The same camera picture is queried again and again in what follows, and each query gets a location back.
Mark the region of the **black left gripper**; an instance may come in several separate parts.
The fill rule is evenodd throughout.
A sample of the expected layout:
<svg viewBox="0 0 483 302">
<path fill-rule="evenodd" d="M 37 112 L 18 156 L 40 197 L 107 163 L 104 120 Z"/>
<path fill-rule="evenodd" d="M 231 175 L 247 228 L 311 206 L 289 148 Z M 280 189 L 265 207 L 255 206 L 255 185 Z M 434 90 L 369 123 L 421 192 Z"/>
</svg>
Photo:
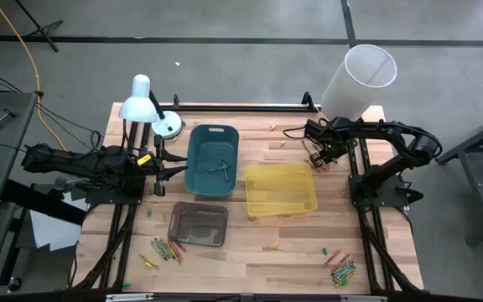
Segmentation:
<svg viewBox="0 0 483 302">
<path fill-rule="evenodd" d="M 138 171 L 142 177 L 154 176 L 155 183 L 153 185 L 153 193 L 157 196 L 165 196 L 164 181 L 169 181 L 179 172 L 188 169 L 187 166 L 179 166 L 173 168 L 164 168 L 163 150 L 164 139 L 160 135 L 153 136 L 153 146 L 155 153 L 146 151 L 144 148 L 140 150 L 138 155 Z M 164 161 L 167 162 L 183 162 L 187 161 L 186 157 L 171 154 L 167 149 L 164 150 Z"/>
</svg>

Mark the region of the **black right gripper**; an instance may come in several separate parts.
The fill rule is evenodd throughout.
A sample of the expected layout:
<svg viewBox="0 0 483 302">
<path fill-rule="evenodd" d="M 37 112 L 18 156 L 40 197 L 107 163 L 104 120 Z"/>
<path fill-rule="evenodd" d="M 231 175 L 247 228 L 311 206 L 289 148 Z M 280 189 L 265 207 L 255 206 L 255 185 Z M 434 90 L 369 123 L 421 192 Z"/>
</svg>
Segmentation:
<svg viewBox="0 0 483 302">
<path fill-rule="evenodd" d="M 318 153 L 312 153 L 309 158 L 318 168 L 324 168 L 325 164 L 336 161 L 346 154 L 346 138 L 341 132 L 320 132 L 314 136 L 314 139 L 321 150 Z"/>
</svg>

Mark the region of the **teal plastic bin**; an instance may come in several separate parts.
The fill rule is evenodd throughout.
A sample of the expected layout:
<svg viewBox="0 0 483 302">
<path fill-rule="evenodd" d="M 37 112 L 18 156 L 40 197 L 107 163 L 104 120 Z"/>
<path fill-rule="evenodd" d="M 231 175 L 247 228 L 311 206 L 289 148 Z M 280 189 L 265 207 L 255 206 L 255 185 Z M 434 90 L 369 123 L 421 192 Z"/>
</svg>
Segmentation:
<svg viewBox="0 0 483 302">
<path fill-rule="evenodd" d="M 239 132 L 232 126 L 201 124 L 190 133 L 187 150 L 187 167 L 184 173 L 185 188 L 200 197 L 223 199 L 236 188 Z M 221 159 L 229 165 L 228 182 L 224 171 L 208 172 L 222 166 Z"/>
</svg>

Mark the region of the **grey translucent plastic bin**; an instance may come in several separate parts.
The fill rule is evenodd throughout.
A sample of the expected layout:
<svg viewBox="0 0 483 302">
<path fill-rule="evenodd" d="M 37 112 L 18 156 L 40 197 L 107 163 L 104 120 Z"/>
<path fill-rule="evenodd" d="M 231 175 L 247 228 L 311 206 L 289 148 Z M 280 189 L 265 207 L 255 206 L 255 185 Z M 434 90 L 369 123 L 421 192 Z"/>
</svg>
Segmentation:
<svg viewBox="0 0 483 302">
<path fill-rule="evenodd" d="M 221 247 L 226 238 L 229 212 L 223 206 L 177 202 L 169 223 L 168 239 L 173 242 Z"/>
</svg>

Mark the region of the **short orange crayon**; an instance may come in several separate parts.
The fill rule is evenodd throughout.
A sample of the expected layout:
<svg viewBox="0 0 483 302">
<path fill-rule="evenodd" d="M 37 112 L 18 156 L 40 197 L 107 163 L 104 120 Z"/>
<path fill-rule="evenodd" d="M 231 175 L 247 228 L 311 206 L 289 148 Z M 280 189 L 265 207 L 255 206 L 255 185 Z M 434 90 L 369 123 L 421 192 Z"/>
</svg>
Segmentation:
<svg viewBox="0 0 483 302">
<path fill-rule="evenodd" d="M 316 164 L 312 164 L 312 162 L 310 161 L 310 159 L 305 159 L 304 162 L 306 162 L 307 164 L 310 165 L 310 167 L 317 171 L 318 173 L 324 173 L 324 172 L 328 172 L 329 171 L 329 165 L 328 164 L 325 164 L 325 167 L 324 168 L 318 168 L 316 166 Z"/>
</svg>

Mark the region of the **yellow translucent plastic bin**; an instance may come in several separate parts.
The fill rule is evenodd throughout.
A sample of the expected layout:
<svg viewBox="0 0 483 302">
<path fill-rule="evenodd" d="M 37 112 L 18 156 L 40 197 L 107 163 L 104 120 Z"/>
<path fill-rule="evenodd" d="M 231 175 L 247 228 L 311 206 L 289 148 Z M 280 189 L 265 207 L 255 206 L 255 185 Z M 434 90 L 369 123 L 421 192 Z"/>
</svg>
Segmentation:
<svg viewBox="0 0 483 302">
<path fill-rule="evenodd" d="M 283 216 L 318 209 L 313 171 L 305 162 L 253 165 L 245 169 L 249 216 Z"/>
</svg>

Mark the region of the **white gooseneck desk lamp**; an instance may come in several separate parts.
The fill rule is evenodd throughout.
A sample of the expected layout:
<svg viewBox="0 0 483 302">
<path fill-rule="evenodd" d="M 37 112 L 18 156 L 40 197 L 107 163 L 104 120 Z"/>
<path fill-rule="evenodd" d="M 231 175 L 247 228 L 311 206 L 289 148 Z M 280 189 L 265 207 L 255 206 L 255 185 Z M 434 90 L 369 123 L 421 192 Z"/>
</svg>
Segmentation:
<svg viewBox="0 0 483 302">
<path fill-rule="evenodd" d="M 146 75 L 135 75 L 131 95 L 123 102 L 118 116 L 122 120 L 149 123 L 153 133 L 164 139 L 175 138 L 182 130 L 182 119 L 178 113 L 159 105 L 150 84 Z"/>
</svg>

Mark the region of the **white cylinder shade table lamp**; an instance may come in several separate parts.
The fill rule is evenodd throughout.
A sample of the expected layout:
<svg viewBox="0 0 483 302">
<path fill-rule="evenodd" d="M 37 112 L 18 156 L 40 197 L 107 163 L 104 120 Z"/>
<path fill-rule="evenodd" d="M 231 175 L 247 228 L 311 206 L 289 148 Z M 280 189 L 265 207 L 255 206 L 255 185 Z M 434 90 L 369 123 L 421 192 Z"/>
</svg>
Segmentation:
<svg viewBox="0 0 483 302">
<path fill-rule="evenodd" d="M 323 115 L 328 120 L 357 120 L 396 77 L 397 65 L 389 52 L 372 44 L 358 44 L 345 54 L 321 98 Z"/>
</svg>

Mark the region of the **yellow crayon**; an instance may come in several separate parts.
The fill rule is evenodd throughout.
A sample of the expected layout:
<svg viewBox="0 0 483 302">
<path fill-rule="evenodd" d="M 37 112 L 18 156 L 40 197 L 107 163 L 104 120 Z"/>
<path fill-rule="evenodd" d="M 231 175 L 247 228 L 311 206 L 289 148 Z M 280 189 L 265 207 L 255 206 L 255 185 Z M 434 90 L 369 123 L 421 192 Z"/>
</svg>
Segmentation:
<svg viewBox="0 0 483 302">
<path fill-rule="evenodd" d="M 335 281 L 335 286 L 336 286 L 336 287 L 344 287 L 344 286 L 341 286 L 341 285 L 340 285 L 340 284 L 341 284 L 341 282 L 342 282 L 342 281 L 345 281 L 345 280 L 347 280 L 347 281 L 349 282 L 349 279 L 350 279 L 350 278 L 351 278 L 351 277 L 352 277 L 354 274 L 355 274 L 355 272 L 354 272 L 354 271 L 351 271 L 349 274 L 347 274 L 347 275 L 343 275 L 341 279 L 337 279 L 337 280 Z"/>
</svg>

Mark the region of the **white paper sheets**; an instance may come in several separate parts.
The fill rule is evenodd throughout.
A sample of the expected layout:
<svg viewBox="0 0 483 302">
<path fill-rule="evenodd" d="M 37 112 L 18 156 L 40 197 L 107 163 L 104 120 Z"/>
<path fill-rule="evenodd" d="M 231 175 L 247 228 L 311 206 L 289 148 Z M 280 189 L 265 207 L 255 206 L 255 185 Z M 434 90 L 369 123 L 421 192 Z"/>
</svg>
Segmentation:
<svg viewBox="0 0 483 302">
<path fill-rule="evenodd" d="M 55 251 L 75 246 L 81 237 L 81 225 L 59 220 L 37 211 L 30 211 L 36 248 Z"/>
</svg>

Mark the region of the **black tripod stand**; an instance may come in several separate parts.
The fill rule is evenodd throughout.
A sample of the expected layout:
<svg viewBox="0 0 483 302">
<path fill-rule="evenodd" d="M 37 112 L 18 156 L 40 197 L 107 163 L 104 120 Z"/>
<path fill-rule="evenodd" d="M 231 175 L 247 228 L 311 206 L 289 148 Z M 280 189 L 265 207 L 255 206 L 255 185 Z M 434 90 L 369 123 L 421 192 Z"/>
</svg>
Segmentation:
<svg viewBox="0 0 483 302">
<path fill-rule="evenodd" d="M 43 38 L 48 44 L 49 47 L 55 52 L 58 53 L 60 49 L 55 44 L 55 42 L 51 39 L 51 34 L 63 24 L 64 20 L 59 19 L 54 21 L 53 23 L 47 23 L 46 25 L 41 25 L 37 22 L 36 18 L 29 12 L 29 10 L 22 4 L 20 0 L 14 0 L 14 2 L 19 6 L 19 8 L 25 13 L 27 18 L 33 23 L 36 30 L 32 31 L 29 34 L 26 34 L 26 37 L 41 37 Z"/>
</svg>

